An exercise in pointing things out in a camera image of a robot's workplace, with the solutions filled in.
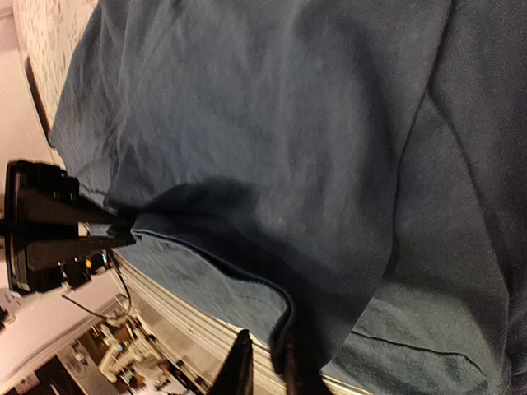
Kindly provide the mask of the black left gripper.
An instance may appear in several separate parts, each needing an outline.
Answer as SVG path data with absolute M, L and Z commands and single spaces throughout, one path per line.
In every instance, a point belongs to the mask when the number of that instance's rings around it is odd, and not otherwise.
M 136 242 L 129 232 L 82 236 L 81 223 L 130 229 L 134 217 L 106 211 L 79 189 L 78 180 L 56 165 L 7 163 L 3 239 L 11 291 L 28 295 L 62 284 L 79 288 L 102 268 L 102 250 Z

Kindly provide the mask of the teal blue garment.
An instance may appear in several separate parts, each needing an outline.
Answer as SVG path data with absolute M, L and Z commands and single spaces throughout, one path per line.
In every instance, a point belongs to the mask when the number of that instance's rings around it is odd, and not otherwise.
M 279 375 L 525 393 L 525 2 L 100 1 L 49 138 Z

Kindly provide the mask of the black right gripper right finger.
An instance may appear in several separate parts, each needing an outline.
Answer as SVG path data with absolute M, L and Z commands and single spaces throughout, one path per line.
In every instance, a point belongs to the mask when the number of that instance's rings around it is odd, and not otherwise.
M 319 371 L 292 333 L 287 336 L 284 381 L 286 394 L 325 394 Z

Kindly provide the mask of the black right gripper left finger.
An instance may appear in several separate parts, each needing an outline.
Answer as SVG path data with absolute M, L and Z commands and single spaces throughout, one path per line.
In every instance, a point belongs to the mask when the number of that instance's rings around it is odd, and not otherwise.
M 252 395 L 253 347 L 250 332 L 239 332 L 213 385 L 212 395 Z

